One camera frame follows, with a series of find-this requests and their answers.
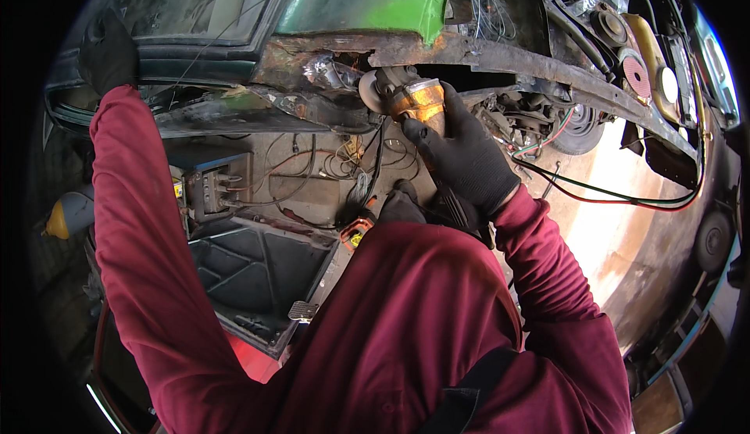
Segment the pedal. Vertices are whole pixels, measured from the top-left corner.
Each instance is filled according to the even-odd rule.
[[[300,323],[310,323],[317,311],[317,304],[309,304],[304,300],[296,300],[286,316],[289,317],[289,320],[297,320]]]

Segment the angle grinder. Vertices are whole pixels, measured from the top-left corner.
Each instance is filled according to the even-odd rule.
[[[414,66],[386,66],[362,75],[359,96],[372,111],[390,115],[394,121],[413,118],[445,136],[445,93],[438,79],[421,78]],[[436,210],[447,213],[450,225],[474,235],[489,249],[494,248],[488,222],[482,222],[476,208],[458,198],[432,172],[438,190]]]
[[[372,111],[395,121],[414,118],[445,136],[445,93],[438,79],[420,78],[414,66],[387,66],[365,73],[359,96]]]

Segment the cutting disc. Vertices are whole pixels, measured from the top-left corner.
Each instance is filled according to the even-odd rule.
[[[628,80],[630,87],[633,88],[636,94],[644,99],[651,95],[649,75],[635,58],[630,56],[625,57],[623,60],[623,73],[625,73],[625,79]]]
[[[380,94],[375,87],[375,71],[372,70],[364,75],[359,80],[359,96],[362,102],[368,107],[368,109],[379,113],[381,115],[388,114],[388,108],[383,99],[380,98]]]

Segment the concrete floor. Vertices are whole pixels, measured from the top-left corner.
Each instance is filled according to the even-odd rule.
[[[676,198],[687,193],[683,187],[655,174],[644,158],[636,156],[630,150],[619,149],[623,124],[624,120],[609,123],[597,148],[583,156],[568,156],[546,148],[537,165],[554,171],[555,163],[559,160],[562,164],[561,175],[633,196]],[[278,136],[269,133],[253,135],[243,141],[222,141],[249,145],[255,153],[254,179],[259,190],[254,201],[271,198],[268,182],[259,185],[259,179],[270,166],[277,165],[292,153],[293,135],[286,134],[273,146],[268,159],[264,159],[269,145]],[[374,134],[365,136],[364,143],[367,144],[373,136]],[[413,146],[404,139],[398,127],[390,126],[386,131],[386,138],[396,150],[403,151],[407,147],[409,152],[413,152]],[[335,151],[341,143],[336,135],[317,136],[318,149]],[[709,159],[716,157],[713,144],[715,143],[709,146]],[[309,150],[311,136],[298,136],[298,145],[300,151]],[[325,154],[318,153],[314,169],[316,174],[324,158]],[[390,163],[399,158],[401,154],[385,150],[383,162]],[[299,173],[307,165],[307,159],[306,155],[300,156],[275,173]],[[407,167],[412,160],[407,155],[402,161],[383,168],[375,189],[378,199],[373,208],[374,213],[380,211],[394,181],[402,177],[410,178],[417,173],[416,163]],[[419,173],[413,182],[420,202],[423,202],[434,193],[435,187],[421,160],[419,163]],[[551,207],[549,216],[559,224],[560,234],[588,277],[595,302],[612,319],[622,353],[653,325],[664,310],[670,292],[679,285],[698,224],[711,197],[716,170],[715,166],[709,167],[703,194],[693,206],[677,213],[656,212],[631,205],[587,204],[569,198],[555,188],[547,197]],[[547,182],[534,174],[532,179],[523,174],[520,176],[532,196],[541,197]],[[323,189],[327,192],[324,195],[326,198],[338,196],[343,201],[355,182],[316,180],[311,183],[315,185],[306,187],[300,195],[285,202],[283,206],[291,208],[309,221],[331,223],[335,205],[323,204],[319,198],[316,199],[313,190]],[[587,192],[576,186],[567,187],[573,193],[587,198],[605,198],[604,195]],[[263,210],[265,214],[279,214],[275,207],[265,207]],[[510,279],[512,271],[505,264],[502,253],[496,252],[496,255],[505,270],[505,278]],[[315,303],[322,303],[328,296],[350,258],[351,253],[345,247],[339,247],[314,295]]]

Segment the person's arm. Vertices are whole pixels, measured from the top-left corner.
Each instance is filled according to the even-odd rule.
[[[526,349],[550,359],[580,391],[586,416],[605,432],[627,432],[628,380],[609,317],[599,311],[578,262],[525,186],[495,219],[496,244],[513,269]]]
[[[161,137],[132,86],[135,45],[111,11],[104,26],[79,63],[106,94],[89,129],[96,258],[120,339],[167,430],[244,431],[261,384],[241,368],[200,284]]]
[[[497,248],[513,269],[530,331],[526,348],[565,375],[593,425],[624,432],[630,419],[628,384],[609,318],[594,303],[586,277],[547,217],[549,204],[519,186],[498,144],[453,87],[443,83],[443,88],[446,125],[454,137],[441,138],[417,120],[404,121],[404,135],[434,175],[480,214],[496,218]]]

